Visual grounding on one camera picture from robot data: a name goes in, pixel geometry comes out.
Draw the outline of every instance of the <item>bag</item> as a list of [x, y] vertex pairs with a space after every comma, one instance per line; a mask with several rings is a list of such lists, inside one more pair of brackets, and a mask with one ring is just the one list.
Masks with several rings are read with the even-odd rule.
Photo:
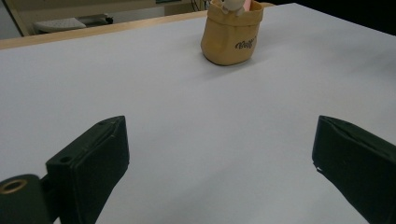
[[219, 65], [246, 61], [256, 47], [263, 6], [252, 1], [250, 11], [240, 16], [234, 11], [224, 14], [221, 7], [220, 0], [211, 1], [201, 41], [202, 52], [210, 62]]

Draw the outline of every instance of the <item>white tabletop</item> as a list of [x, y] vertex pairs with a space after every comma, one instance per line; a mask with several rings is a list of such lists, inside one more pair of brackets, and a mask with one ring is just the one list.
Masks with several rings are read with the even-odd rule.
[[97, 223], [366, 223], [312, 164], [319, 115], [396, 144], [396, 38], [269, 7], [250, 60], [217, 66], [205, 18], [0, 50], [0, 180], [124, 115], [131, 164]]

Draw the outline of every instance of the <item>black object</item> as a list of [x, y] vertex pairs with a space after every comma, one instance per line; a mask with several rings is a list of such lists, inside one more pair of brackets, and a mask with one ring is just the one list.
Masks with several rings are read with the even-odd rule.
[[312, 158], [370, 223], [396, 223], [396, 146], [349, 122], [320, 116]]
[[125, 117], [102, 120], [47, 161], [48, 174], [0, 183], [0, 223], [96, 222], [129, 164]]

